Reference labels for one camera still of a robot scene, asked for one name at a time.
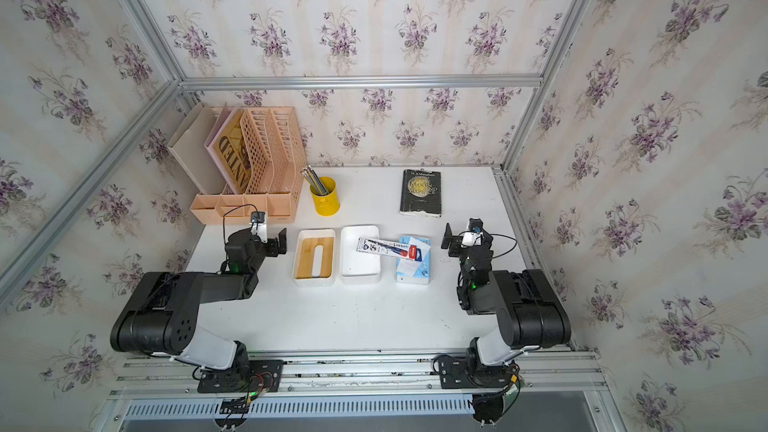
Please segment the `white bamboo tissue box lid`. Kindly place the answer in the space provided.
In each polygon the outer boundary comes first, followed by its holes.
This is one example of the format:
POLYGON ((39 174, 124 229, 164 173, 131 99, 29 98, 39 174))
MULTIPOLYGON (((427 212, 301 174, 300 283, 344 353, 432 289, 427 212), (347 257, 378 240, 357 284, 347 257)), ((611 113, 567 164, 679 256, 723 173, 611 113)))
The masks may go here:
POLYGON ((330 286, 335 280, 336 233, 306 229, 297 237, 292 278, 299 287, 330 286))

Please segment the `blue tissue paper pack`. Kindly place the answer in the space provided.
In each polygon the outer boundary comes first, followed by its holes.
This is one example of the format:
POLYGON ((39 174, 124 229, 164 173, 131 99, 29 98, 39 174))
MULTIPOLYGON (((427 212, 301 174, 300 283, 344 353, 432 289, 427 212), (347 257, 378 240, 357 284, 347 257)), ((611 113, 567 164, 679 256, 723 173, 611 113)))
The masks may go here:
POLYGON ((428 285, 431 279, 431 242, 424 237, 401 236, 399 242, 405 245, 415 245, 422 255, 421 261, 398 259, 396 263, 396 281, 410 285, 428 285))

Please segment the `toothpaste tube box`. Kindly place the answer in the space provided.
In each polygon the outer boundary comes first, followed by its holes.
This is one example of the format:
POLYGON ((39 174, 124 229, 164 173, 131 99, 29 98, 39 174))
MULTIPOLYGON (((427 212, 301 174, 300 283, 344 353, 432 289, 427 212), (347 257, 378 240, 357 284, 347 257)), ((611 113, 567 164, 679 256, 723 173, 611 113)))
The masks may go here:
POLYGON ((356 245, 356 251, 360 253, 394 257, 412 262, 423 262, 430 250, 430 245, 416 239, 402 243, 362 237, 358 239, 356 245))

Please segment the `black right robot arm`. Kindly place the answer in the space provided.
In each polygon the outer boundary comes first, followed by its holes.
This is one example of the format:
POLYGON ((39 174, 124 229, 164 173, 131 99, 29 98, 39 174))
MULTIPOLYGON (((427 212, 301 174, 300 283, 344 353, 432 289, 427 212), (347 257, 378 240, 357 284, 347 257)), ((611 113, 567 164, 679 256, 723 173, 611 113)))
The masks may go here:
POLYGON ((571 340, 570 319, 545 273, 540 269, 510 272, 493 267, 496 236, 483 222, 471 219, 455 233, 447 226, 441 248, 459 260, 456 294, 469 315, 492 315, 496 327, 472 339, 469 362, 476 368, 500 367, 530 351, 565 345, 571 340))

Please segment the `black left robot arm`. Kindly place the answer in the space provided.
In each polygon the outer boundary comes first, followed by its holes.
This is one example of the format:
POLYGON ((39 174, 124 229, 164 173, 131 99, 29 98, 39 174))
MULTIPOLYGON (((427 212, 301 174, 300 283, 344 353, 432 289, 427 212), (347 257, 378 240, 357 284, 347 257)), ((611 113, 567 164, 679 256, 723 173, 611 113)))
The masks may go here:
POLYGON ((287 231, 262 239, 241 229, 229 236, 224 250, 226 260, 217 273, 144 274, 112 327, 112 349, 147 356, 164 354, 214 371, 245 367, 245 346, 200 326, 200 306, 250 298, 264 261, 287 252, 287 231))

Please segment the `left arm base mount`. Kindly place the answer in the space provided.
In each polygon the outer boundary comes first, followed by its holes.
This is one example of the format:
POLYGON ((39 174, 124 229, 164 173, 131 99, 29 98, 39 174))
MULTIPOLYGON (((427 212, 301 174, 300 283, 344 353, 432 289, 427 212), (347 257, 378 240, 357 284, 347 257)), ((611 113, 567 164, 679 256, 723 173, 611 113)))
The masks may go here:
POLYGON ((284 365, 282 360, 251 360, 248 365, 235 365, 227 370, 204 369, 199 374, 197 392, 276 392, 284 365))

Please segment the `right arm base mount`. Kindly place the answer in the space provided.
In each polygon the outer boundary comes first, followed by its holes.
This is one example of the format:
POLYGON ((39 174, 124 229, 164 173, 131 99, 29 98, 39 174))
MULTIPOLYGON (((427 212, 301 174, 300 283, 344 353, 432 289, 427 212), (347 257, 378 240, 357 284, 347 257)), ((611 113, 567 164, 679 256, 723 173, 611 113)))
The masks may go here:
POLYGON ((501 389, 519 373, 515 362, 486 366, 475 357, 435 356, 431 361, 442 389, 501 389))

